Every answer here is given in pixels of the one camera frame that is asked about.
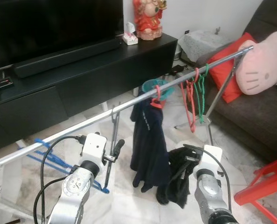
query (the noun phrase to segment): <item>black garment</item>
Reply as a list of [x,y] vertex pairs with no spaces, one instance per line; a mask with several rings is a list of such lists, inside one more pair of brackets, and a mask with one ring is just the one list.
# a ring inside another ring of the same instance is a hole
[[199,147],[184,145],[169,152],[169,161],[172,172],[170,182],[157,188],[156,198],[160,204],[168,204],[169,201],[177,203],[184,208],[189,192],[189,175],[193,168],[199,164],[202,150]]
[[137,171],[132,184],[136,188],[140,181],[145,181],[142,192],[166,185],[171,174],[161,127],[162,110],[151,106],[150,102],[147,99],[136,104],[130,117],[135,121],[130,167]]

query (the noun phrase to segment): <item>red chair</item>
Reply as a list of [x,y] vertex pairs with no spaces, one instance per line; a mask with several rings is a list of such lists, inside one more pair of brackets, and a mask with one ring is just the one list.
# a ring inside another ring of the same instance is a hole
[[[268,176],[264,180],[256,183],[261,176],[273,172],[273,175]],[[277,218],[269,210],[267,210],[265,207],[257,202],[257,199],[277,192],[277,160],[259,170],[256,170],[254,174],[256,174],[256,178],[246,189],[238,192],[234,196],[234,199],[239,205],[252,203],[268,219],[277,224]]]

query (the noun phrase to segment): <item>white wall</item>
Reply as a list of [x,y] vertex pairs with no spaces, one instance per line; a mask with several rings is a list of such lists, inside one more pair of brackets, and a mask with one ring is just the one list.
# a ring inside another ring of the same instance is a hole
[[[133,22],[132,0],[123,0],[124,23]],[[180,38],[185,30],[207,29],[221,32],[231,39],[243,33],[262,0],[167,0],[161,20],[163,32]]]

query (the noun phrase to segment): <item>teal basket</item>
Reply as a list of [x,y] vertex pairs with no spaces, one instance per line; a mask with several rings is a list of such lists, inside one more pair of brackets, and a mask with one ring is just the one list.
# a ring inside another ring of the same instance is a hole
[[[167,81],[166,80],[161,80],[161,79],[150,79],[148,81],[145,81],[143,86],[142,86],[142,91],[143,92],[148,92],[150,90],[153,90],[155,89],[155,86],[156,85],[164,85],[164,84],[167,84]],[[161,93],[161,96],[160,96],[160,101],[163,101],[163,100],[166,100],[166,98],[168,96],[170,96],[174,91],[174,88],[171,87],[167,90],[164,90],[162,93]]]

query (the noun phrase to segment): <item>red figurine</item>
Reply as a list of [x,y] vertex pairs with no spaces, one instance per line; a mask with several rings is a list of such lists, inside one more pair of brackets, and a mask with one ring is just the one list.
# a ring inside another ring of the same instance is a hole
[[166,0],[133,0],[137,36],[151,41],[161,37],[160,20],[162,10],[166,9]]

